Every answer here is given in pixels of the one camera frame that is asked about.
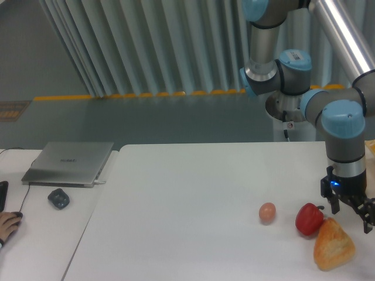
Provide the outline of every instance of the egg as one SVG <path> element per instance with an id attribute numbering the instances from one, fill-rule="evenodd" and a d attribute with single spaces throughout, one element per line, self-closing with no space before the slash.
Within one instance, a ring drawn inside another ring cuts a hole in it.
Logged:
<path id="1" fill-rule="evenodd" d="M 273 203 L 264 203 L 259 209 L 259 217 L 262 222 L 270 223 L 275 219 L 276 207 Z"/>

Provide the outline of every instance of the silver laptop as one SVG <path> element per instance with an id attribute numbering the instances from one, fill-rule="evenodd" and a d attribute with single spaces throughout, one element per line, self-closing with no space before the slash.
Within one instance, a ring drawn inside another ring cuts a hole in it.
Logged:
<path id="1" fill-rule="evenodd" d="M 93 187 L 112 142 L 49 142 L 22 178 L 38 186 Z"/>

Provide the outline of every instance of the hand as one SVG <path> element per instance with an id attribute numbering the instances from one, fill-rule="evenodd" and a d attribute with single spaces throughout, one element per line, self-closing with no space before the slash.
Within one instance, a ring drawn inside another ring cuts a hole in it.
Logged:
<path id="1" fill-rule="evenodd" d="M 17 217 L 13 213 L 0 213 L 0 239 L 4 242 L 8 239 L 9 235 L 18 229 L 17 222 L 21 221 L 21 217 Z"/>

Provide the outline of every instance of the black mouse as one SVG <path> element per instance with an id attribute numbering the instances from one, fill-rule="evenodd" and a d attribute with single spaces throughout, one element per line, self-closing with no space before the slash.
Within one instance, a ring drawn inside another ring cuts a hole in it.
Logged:
<path id="1" fill-rule="evenodd" d="M 12 214 L 15 214 L 18 218 L 23 218 L 23 214 L 21 212 L 12 212 Z"/>
<path id="2" fill-rule="evenodd" d="M 23 218 L 23 214 L 21 212 L 12 212 L 12 214 L 15 214 L 18 218 Z"/>

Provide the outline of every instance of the blue led light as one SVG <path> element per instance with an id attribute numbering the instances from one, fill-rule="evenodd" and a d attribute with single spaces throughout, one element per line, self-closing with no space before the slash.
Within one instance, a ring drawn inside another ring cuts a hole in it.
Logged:
<path id="1" fill-rule="evenodd" d="M 333 180 L 331 181 L 330 185 L 331 186 L 340 186 L 340 184 L 338 182 L 333 181 Z"/>

